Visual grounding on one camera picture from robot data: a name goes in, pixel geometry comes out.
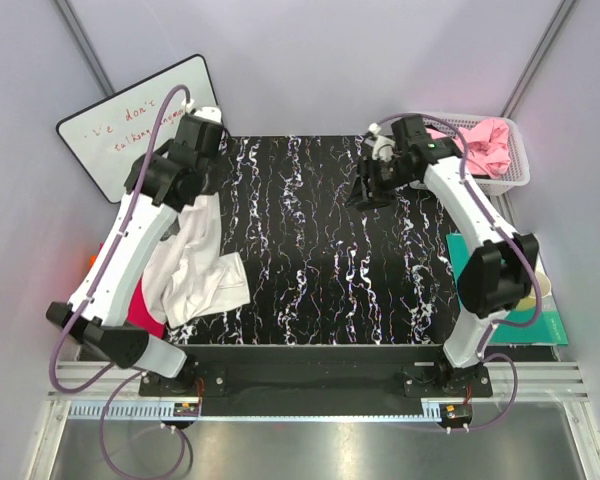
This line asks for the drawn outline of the white t shirt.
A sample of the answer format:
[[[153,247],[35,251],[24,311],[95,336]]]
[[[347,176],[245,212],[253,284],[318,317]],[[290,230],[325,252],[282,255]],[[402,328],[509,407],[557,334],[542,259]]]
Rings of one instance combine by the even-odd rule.
[[[221,240],[218,194],[201,195],[177,214],[141,278],[142,298],[156,322],[174,329],[251,301],[243,260],[237,252],[223,254]]]

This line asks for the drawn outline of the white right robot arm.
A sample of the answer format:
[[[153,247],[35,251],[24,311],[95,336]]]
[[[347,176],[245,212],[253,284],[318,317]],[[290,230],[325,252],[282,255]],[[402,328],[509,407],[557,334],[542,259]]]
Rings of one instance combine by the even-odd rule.
[[[389,136],[379,122],[368,127],[364,139],[371,152],[357,164],[346,204],[358,211],[386,207],[396,189],[419,181],[463,237],[469,259],[457,280],[460,316],[442,347],[446,364],[433,374],[437,390],[452,397],[468,387],[467,369],[484,362],[489,340],[499,326],[508,324],[509,312],[521,300],[533,295],[534,312],[541,313],[539,243],[508,223],[480,189],[470,174],[469,143],[459,128],[439,119],[450,133],[434,138],[425,125],[430,118],[424,113],[391,115],[386,119]]]

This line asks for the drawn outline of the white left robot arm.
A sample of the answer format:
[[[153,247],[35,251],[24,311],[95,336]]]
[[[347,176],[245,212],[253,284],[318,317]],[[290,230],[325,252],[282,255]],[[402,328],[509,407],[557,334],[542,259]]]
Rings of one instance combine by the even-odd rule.
[[[176,396],[188,394],[196,382],[186,354],[128,324],[128,310],[155,247],[178,214],[198,197],[217,192],[223,132],[219,108],[188,109],[174,138],[134,162],[118,218],[96,262],[70,299],[51,303],[46,312],[52,324],[117,366],[160,375]]]

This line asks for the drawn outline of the whiteboard with red writing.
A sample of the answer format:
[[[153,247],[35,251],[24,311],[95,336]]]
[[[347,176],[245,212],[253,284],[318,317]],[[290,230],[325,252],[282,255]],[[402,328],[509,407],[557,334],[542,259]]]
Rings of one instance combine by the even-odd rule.
[[[196,54],[56,124],[60,139],[108,202],[121,200],[132,164],[147,150],[165,97],[180,84],[189,89],[196,108],[217,105],[207,63]]]

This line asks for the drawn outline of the pink t shirt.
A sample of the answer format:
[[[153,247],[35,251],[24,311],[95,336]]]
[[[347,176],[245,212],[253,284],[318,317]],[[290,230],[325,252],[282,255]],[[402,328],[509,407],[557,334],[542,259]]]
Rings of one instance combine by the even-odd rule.
[[[501,119],[487,118],[474,127],[457,130],[469,146],[467,168],[476,178],[500,179],[509,169],[509,126]]]

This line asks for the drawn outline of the magenta folded t shirt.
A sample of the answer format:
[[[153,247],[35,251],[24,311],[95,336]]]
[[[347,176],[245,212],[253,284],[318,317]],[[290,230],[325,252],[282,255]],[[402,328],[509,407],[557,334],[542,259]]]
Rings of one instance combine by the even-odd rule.
[[[164,338],[165,326],[159,323],[147,309],[142,291],[142,280],[138,281],[132,294],[127,321],[131,325],[141,328],[157,338]]]

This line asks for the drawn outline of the white plastic basket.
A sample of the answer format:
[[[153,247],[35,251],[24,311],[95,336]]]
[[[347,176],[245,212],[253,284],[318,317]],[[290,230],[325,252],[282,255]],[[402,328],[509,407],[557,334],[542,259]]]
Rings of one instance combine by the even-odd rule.
[[[487,117],[478,115],[468,114],[452,114],[452,113],[432,113],[432,116],[436,117],[436,120],[425,119],[425,126],[427,131],[432,135],[434,139],[441,138],[443,136],[449,136],[453,138],[459,148],[463,147],[461,140],[457,137],[453,129],[440,122],[440,119],[453,125],[456,129],[461,126],[464,128],[471,128],[478,124],[480,121],[487,118],[496,118],[504,120],[509,126],[509,153],[511,157],[511,164],[507,172],[497,180],[489,178],[476,178],[468,170],[467,171],[474,177],[480,188],[489,196],[499,196],[514,187],[520,187],[526,185],[530,180],[529,163],[524,147],[522,135],[518,129],[518,126],[510,119],[501,117]]]

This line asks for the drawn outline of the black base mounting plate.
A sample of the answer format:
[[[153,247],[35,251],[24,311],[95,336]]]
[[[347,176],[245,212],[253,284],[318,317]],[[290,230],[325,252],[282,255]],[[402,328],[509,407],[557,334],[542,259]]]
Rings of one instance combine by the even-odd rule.
[[[385,390],[411,398],[490,398],[485,365],[454,369],[440,345],[189,345],[184,376],[205,397],[254,389]]]

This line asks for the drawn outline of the yellow paper cup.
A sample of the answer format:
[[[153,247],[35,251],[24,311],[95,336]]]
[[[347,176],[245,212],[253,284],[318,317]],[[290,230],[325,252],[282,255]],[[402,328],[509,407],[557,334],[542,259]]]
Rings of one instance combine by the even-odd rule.
[[[540,298],[544,300],[551,295],[551,281],[542,271],[535,271],[536,283],[539,287]],[[516,311],[527,311],[531,310],[536,306],[536,289],[534,285],[531,285],[529,294],[522,298],[515,307]]]

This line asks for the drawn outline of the green cutting mat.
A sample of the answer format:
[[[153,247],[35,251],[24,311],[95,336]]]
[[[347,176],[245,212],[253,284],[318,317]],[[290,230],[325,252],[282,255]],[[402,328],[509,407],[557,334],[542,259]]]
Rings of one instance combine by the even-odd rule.
[[[469,253],[461,234],[446,236],[450,263],[455,283],[458,283],[462,269],[469,260]],[[511,326],[499,326],[491,337],[490,344],[524,344],[567,346],[569,340],[555,300],[551,295],[542,300],[542,313],[536,322],[525,329]]]

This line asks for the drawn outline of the aluminium rail frame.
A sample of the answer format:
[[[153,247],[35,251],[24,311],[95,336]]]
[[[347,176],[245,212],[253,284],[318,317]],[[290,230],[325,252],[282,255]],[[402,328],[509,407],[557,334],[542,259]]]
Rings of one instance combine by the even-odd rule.
[[[82,420],[274,423],[439,423],[462,408],[494,405],[504,412],[514,403],[586,403],[578,367],[569,362],[494,362],[476,385],[454,393],[406,380],[396,389],[365,387],[270,388],[258,386],[230,395],[225,378],[213,378],[184,396],[143,396],[142,379],[112,369],[83,392],[52,391],[68,402],[68,416]]]

